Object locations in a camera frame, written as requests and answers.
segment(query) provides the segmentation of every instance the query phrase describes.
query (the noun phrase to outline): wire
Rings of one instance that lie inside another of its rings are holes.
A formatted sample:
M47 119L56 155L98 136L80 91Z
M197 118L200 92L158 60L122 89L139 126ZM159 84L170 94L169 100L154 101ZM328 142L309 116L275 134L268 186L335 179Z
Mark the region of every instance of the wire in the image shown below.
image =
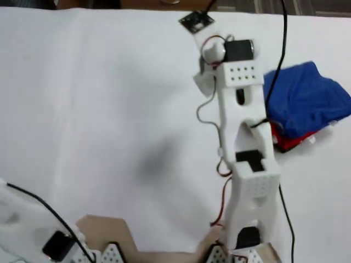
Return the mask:
M286 215L286 219L287 219L287 222L289 224L290 231L291 231L291 236L292 236L292 242L291 242L291 263L294 263L295 233L294 233L294 229L292 227L292 223L291 223L289 214L288 214L287 209L286 209L284 196L283 196L283 191L281 189L281 185L280 184L279 184L279 194L280 194L281 203L283 204L283 207L284 207L284 212L285 212L285 215Z
M268 91L267 98L265 99L265 106L266 106L267 109L268 109L270 97L271 97L272 92L273 92L274 87L275 87L276 80L278 79L278 75L280 73L281 65L282 65L282 63L284 61L284 58L285 58L286 37L287 37L287 11L286 11L286 6L285 6L284 0L280 0L280 2L281 2L281 6L283 8L283 17L284 17L283 44L282 44L281 56L280 56L280 60L279 60L279 63L278 63L278 67L277 67L277 69L275 71L272 83L270 84L270 88L269 88L269 91Z
M233 256L236 258L239 258L240 262L242 261L241 259L245 259L245 263L248 263L248 257L246 257L246 256L239 256L239 255L235 255L235 254Z
M82 249L83 254L88 258L90 263L94 263L94 260L90 257L89 253L87 252L87 250L84 248L84 246L82 245L82 243L80 242L80 240L78 239L78 237L76 236L76 234L74 233L74 231L70 228L70 226L65 222L65 220L62 219L62 217L51 207L49 206L42 198L40 198L39 196L37 196L34 193L31 193L27 190L24 190L18 186L15 186L13 184L9 184L7 183L7 186L10 188L13 188L17 191L20 191L22 193L25 193L28 196L33 197L35 200L37 200L39 203L41 203L43 206L45 206L56 218L57 220L60 221L60 223L68 230L68 232L70 233L71 237L74 239L74 241L78 244L78 246Z
M204 62L208 65L211 65L213 67L218 67L223 61L215 61L215 62L208 62L206 59L205 59L205 56L203 55L203 49L205 47L205 45L207 44L208 41L210 41L212 38L220 38L222 39L223 41L226 41L224 37L220 36L220 35L213 35L213 36L210 36L208 37L202 44L201 48L200 48L200 54L201 54L201 57L203 58Z
M203 104L201 104L199 107L197 107L196 109L196 118L197 120L202 123L202 124L209 124L209 125L212 125L216 128L216 131L217 131L217 134L218 134L218 142L219 142L219 148L222 148L223 144L222 144L222 137L220 136L220 128L218 126L218 124L216 122L211 122L211 121L204 121L201 117L200 117L200 110L205 107L206 105L210 104L213 100L214 100L214 97L216 96L216 91L217 91L217 79L216 77L213 77L214 79L214 88L213 88L213 93L212 93L212 96L210 97L209 100L205 101ZM232 174L232 171L229 170L229 172L225 173L225 174L222 174L220 171L219 171L219 166L220 164L222 163L223 161L223 157L220 158L217 166L216 166L216 171L217 173L221 176L221 177L228 177L229 175Z
M217 0L211 0L203 13L206 15L216 2Z
M220 211L218 214L218 217L216 218L216 220L212 223L210 223L210 226L215 226L219 223L220 219L222 218L222 214L223 214L223 210L224 210L224 201L225 201L225 188L228 184L228 182L231 180L231 177L227 179L227 181L225 182L224 186L223 186L223 190L222 190L222 202L220 205Z
M222 148L222 140L220 138L220 129L219 126L216 122L210 122L210 121L204 121L201 117L200 117L200 110L205 107L206 105L210 104L213 100L214 97L216 96L216 91L217 91L217 79L216 77L213 77L214 79L214 88L213 88L213 93L212 96L210 97L209 100L205 101L203 104L201 104L199 107L197 107L196 109L196 118L199 122L201 122L202 124L210 124L215 126L217 133L218 133L218 139L219 139L219 147Z

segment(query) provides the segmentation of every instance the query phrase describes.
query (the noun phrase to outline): perforated plate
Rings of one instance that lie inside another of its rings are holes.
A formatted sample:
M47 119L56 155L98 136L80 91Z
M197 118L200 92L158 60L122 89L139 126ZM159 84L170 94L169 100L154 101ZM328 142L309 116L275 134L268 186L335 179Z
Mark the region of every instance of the perforated plate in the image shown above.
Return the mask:
M110 243L101 255L101 263L126 263L117 243Z
M228 262L228 257L220 245L214 245L212 248L210 248L210 253L205 263L227 263L227 262Z
M97 250L90 250L85 243L82 243L83 247L89 253L92 259L95 259L95 263L100 263L101 252ZM73 256L71 263L86 263L88 262L87 257L83 254L83 251L79 248L77 253Z
M263 73L254 60L223 63L218 71L223 75L227 87L262 85Z
M256 250L250 249L232 255L233 263L264 263Z

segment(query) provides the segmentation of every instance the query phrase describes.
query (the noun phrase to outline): hole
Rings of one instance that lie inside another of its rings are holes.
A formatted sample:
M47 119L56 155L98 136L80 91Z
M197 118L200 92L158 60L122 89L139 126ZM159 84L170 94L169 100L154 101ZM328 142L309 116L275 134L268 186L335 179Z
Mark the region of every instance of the hole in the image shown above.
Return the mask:
M259 150L236 152L235 157L237 162L248 162L253 172L265 171L261 162L263 155Z
M237 89L236 90L236 101L239 105L245 104L245 93L244 89Z

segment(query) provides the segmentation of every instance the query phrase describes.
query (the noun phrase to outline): cardboard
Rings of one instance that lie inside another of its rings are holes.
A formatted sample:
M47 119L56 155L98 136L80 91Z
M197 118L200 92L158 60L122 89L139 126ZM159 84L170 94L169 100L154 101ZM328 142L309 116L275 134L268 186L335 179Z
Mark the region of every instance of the cardboard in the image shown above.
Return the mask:
M77 226L86 237L90 249L103 251L109 242L118 242L128 263L201 263L211 244L219 238L221 227L210 229L207 236L191 253L141 252L133 240L132 234L123 219L105 218L87 215L77 222ZM273 247L263 245L257 249L263 263L281 262Z

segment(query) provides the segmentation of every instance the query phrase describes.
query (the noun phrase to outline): white sheet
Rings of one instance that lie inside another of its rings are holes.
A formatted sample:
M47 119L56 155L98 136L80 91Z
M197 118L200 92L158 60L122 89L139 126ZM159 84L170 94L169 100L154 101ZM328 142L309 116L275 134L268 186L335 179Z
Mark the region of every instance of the white sheet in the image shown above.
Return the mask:
M199 124L198 51L185 13L0 8L0 172L75 221L123 217L139 250L193 251L218 213L217 137ZM255 38L266 71L282 17L215 13L223 34ZM313 60L351 92L350 19L289 17L284 66ZM206 108L217 116L217 105ZM346 262L351 118L313 147L277 156L296 262ZM289 262L281 212L275 246Z

